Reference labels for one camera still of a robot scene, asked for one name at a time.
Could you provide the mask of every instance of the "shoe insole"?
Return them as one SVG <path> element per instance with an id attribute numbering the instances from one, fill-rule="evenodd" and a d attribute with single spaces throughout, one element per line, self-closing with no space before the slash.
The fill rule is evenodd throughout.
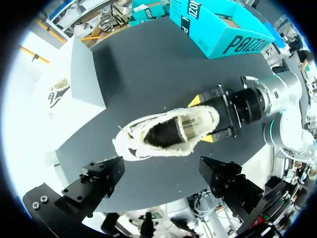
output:
<path id="1" fill-rule="evenodd" d="M 179 122 L 182 124 L 185 135 L 182 135 L 178 128 Z M 209 132 L 212 123 L 212 116 L 209 112 L 178 116 L 154 126 L 146 135 L 144 141 L 153 146 L 166 148 L 184 142 L 184 136 L 190 139 Z"/>
<path id="2" fill-rule="evenodd" d="M 180 119 L 188 139 L 208 132 L 213 122 L 209 112 L 181 116 Z"/>

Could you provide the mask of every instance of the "cardboard box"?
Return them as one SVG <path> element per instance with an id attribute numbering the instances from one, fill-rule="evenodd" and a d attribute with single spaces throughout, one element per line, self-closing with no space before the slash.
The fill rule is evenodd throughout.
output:
<path id="1" fill-rule="evenodd" d="M 134 8 L 140 5 L 146 5 L 148 8 L 135 12 Z M 132 16 L 135 20 L 155 19 L 163 16 L 164 9 L 158 0 L 133 0 L 132 1 Z"/>
<path id="2" fill-rule="evenodd" d="M 171 0 L 170 19 L 209 59 L 259 53 L 274 41 L 258 19 L 228 0 Z"/>
<path id="3" fill-rule="evenodd" d="M 153 20 L 153 19 L 145 19 L 145 20 L 130 19 L 129 24 L 130 24 L 130 26 L 136 26 L 136 25 L 139 25 L 143 22 L 147 22 L 147 21 L 151 21 L 151 20 Z"/>

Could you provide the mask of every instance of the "black table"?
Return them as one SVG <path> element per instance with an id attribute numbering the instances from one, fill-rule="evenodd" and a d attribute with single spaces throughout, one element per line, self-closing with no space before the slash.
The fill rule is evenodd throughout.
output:
<path id="1" fill-rule="evenodd" d="M 83 165 L 116 156 L 112 139 L 137 118 L 187 107 L 196 94 L 222 83 L 243 89 L 241 75 L 272 74 L 261 54 L 209 60 L 169 18 L 125 29 L 92 49 L 107 109 L 88 122 L 58 150 L 69 182 Z M 241 135 L 215 144 L 200 142 L 187 157 L 126 162 L 125 174 L 98 211 L 118 212 L 152 207 L 207 187 L 198 171 L 201 155 L 242 165 L 263 146 L 263 119 L 243 125 Z"/>

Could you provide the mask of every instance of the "shoe on white box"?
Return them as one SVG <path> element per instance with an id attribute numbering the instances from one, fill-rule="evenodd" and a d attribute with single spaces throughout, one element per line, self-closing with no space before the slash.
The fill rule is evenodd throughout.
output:
<path id="1" fill-rule="evenodd" d="M 129 123 L 112 142 L 117 154 L 127 161 L 187 156 L 218 123 L 219 113 L 213 107 L 179 108 Z"/>

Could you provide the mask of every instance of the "machine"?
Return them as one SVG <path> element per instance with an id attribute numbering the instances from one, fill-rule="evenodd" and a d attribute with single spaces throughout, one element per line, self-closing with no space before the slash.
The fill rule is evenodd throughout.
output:
<path id="1" fill-rule="evenodd" d="M 244 85 L 241 91 L 224 91 L 219 85 L 212 92 L 199 95 L 199 105 L 213 106 L 220 114 L 219 125 L 209 134 L 213 141 L 236 137 L 242 123 L 252 123 L 263 116 L 276 114 L 275 119 L 264 127 L 266 143 L 291 151 L 293 156 L 285 153 L 290 158 L 314 163 L 317 146 L 313 136 L 301 126 L 299 100 L 302 87 L 297 76 L 288 71 L 264 80 L 248 76 L 241 79 Z M 62 191 L 63 197 L 46 184 L 23 197 L 31 217 L 57 237 L 105 237 L 85 227 L 81 221 L 86 216 L 90 217 L 101 200 L 109 198 L 114 192 L 115 185 L 124 174 L 124 160 L 117 157 L 102 163 L 91 162 L 83 169 L 79 179 Z M 226 164 L 202 156 L 199 170 L 212 194 L 221 198 L 243 221 L 237 237 L 257 237 L 260 234 L 265 234 L 267 238 L 281 237 L 274 222 L 290 203 L 284 196 L 287 190 L 285 182 L 275 184 L 264 195 L 262 189 L 241 174 L 241 166 L 234 162 Z M 109 236 L 126 237 L 114 228 L 115 221 L 110 223 L 113 226 L 106 232 Z M 188 229 L 186 219 L 174 219 L 173 223 L 181 229 Z"/>
<path id="2" fill-rule="evenodd" d="M 274 74 L 266 79 L 250 76 L 241 77 L 244 89 L 238 92 L 217 89 L 200 94 L 201 103 L 217 109 L 220 123 L 209 134 L 213 142 L 221 138 L 236 137 L 242 123 L 259 121 L 262 117 L 275 118 L 264 127 L 266 144 L 281 148 L 286 157 L 315 164 L 317 162 L 317 142 L 313 135 L 302 127 L 299 101 L 302 85 L 291 71 Z"/>

